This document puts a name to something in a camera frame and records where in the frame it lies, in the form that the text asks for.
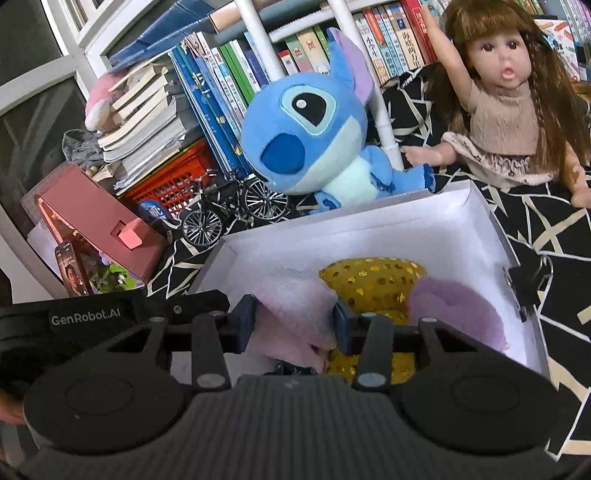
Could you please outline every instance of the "plush toy eye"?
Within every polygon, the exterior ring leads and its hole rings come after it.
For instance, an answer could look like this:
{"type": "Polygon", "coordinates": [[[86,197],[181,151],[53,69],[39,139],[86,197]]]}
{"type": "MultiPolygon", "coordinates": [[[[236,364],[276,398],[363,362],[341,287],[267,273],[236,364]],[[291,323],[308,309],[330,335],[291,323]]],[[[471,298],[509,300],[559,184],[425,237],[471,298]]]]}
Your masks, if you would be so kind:
{"type": "Polygon", "coordinates": [[[326,113],[326,101],[315,93],[304,92],[291,101],[292,108],[317,127],[326,113]]]}

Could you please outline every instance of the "green book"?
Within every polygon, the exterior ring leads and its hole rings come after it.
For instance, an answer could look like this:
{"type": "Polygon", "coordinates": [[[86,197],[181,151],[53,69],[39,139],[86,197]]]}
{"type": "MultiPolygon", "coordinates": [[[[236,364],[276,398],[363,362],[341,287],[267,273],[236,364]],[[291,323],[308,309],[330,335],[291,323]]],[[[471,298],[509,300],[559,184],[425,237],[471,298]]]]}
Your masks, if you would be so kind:
{"type": "Polygon", "coordinates": [[[326,41],[326,36],[324,35],[324,32],[318,25],[314,25],[314,32],[316,33],[318,40],[320,40],[320,44],[324,49],[324,53],[326,53],[326,56],[330,60],[329,43],[326,41]]]}
{"type": "Polygon", "coordinates": [[[248,104],[252,102],[252,99],[255,97],[255,92],[251,87],[251,84],[248,83],[248,79],[246,78],[246,74],[238,62],[236,58],[236,54],[232,50],[232,47],[228,44],[222,45],[220,47],[220,51],[222,52],[222,57],[224,61],[228,65],[230,72],[232,72],[232,76],[236,83],[238,84],[238,88],[240,89],[242,96],[246,100],[248,104]]]}

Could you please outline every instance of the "doll arm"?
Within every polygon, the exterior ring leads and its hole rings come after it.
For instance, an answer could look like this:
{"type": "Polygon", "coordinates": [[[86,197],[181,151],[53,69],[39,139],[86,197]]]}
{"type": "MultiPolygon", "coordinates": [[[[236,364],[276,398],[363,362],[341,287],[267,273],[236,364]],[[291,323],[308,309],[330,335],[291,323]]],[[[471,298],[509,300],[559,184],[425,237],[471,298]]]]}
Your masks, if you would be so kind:
{"type": "Polygon", "coordinates": [[[437,59],[445,68],[447,76],[452,83],[453,90],[456,92],[458,100],[460,100],[460,104],[467,109],[470,105],[470,96],[472,94],[472,78],[470,78],[462,57],[460,57],[452,41],[439,29],[437,20],[429,11],[428,2],[423,4],[421,12],[429,40],[431,40],[431,45],[437,55],[437,59]]]}

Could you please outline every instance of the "pink fabric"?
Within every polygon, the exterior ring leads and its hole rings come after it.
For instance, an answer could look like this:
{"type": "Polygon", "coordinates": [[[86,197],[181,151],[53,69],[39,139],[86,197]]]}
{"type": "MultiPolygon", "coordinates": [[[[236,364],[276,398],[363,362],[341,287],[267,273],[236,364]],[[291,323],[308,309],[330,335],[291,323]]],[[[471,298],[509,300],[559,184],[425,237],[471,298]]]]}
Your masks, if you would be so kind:
{"type": "Polygon", "coordinates": [[[286,268],[255,285],[252,294],[261,304],[248,348],[321,373],[327,351],[336,347],[334,290],[317,274],[286,268]]]}

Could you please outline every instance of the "red plastic basket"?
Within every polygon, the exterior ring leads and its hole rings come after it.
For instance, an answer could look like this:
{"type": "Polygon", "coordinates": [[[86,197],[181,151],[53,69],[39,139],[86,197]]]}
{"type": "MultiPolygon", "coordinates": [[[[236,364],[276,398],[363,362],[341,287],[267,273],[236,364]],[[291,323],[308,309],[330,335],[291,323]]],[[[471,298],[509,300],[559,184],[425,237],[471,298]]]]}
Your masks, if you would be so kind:
{"type": "Polygon", "coordinates": [[[193,197],[190,183],[207,168],[217,168],[207,141],[202,138],[177,158],[125,192],[120,200],[137,206],[144,200],[157,200],[171,214],[179,213],[193,197]]]}

